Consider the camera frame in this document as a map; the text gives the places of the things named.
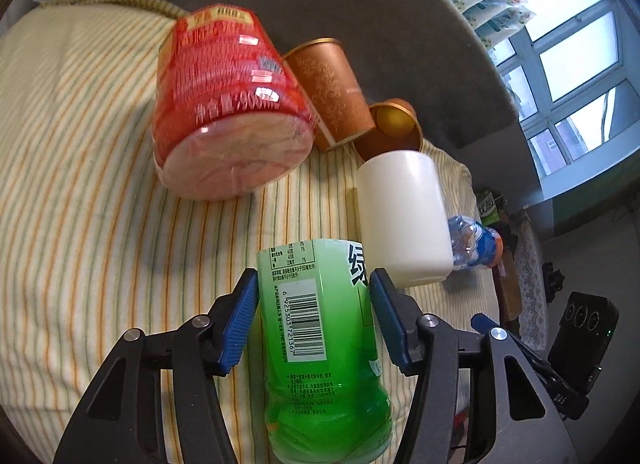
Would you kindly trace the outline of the green tea bottle cup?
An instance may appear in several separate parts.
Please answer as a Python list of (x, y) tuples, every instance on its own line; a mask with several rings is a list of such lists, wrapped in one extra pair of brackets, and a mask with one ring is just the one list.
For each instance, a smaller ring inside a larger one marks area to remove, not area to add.
[(270, 247), (257, 272), (272, 452), (283, 463), (373, 462), (392, 419), (361, 244)]

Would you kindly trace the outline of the blue orange bottle cup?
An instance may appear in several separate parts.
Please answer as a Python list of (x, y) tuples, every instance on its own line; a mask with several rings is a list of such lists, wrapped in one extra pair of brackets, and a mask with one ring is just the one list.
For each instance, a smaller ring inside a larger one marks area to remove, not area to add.
[(503, 240), (495, 230), (462, 215), (448, 219), (454, 270), (498, 265), (503, 254)]

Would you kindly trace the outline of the white plastic cup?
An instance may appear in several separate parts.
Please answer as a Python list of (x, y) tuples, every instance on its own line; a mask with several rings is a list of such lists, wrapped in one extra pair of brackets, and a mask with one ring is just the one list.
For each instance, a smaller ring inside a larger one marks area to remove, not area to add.
[(442, 282), (454, 262), (444, 197), (434, 161), (398, 150), (371, 158), (356, 173), (363, 256), (398, 288)]

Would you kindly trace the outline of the copper cup near jar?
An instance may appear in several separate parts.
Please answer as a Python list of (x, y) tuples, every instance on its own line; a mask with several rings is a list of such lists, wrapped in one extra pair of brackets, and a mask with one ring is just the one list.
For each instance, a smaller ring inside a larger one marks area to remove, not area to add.
[(375, 128), (374, 120), (342, 43), (322, 37), (290, 50), (283, 60), (316, 116), (314, 143), (326, 152)]

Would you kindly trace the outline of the lace covered side table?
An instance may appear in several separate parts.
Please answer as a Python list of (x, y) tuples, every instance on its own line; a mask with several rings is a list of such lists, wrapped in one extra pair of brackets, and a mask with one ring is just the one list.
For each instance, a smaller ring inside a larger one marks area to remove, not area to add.
[(547, 350), (548, 306), (542, 272), (542, 250), (532, 221), (525, 210), (510, 216), (512, 232), (518, 237), (514, 265), (520, 287), (522, 310), (518, 315), (521, 340), (536, 352)]

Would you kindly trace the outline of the red plastic jar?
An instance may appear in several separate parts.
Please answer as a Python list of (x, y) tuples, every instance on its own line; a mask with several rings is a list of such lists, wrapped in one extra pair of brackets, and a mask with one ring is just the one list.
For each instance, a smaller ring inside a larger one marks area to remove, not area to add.
[(306, 160), (316, 118), (250, 10), (212, 5), (178, 19), (160, 46), (151, 132), (163, 186), (224, 201)]

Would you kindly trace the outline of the grey sofa backrest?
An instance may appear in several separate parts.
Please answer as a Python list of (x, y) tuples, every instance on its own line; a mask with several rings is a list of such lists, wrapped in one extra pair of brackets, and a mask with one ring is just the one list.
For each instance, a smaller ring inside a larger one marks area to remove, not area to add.
[(277, 50), (339, 40), (364, 95), (401, 98), (427, 138), (460, 149), (516, 123), (512, 98), (450, 0), (168, 0), (195, 10), (224, 2), (253, 10)]

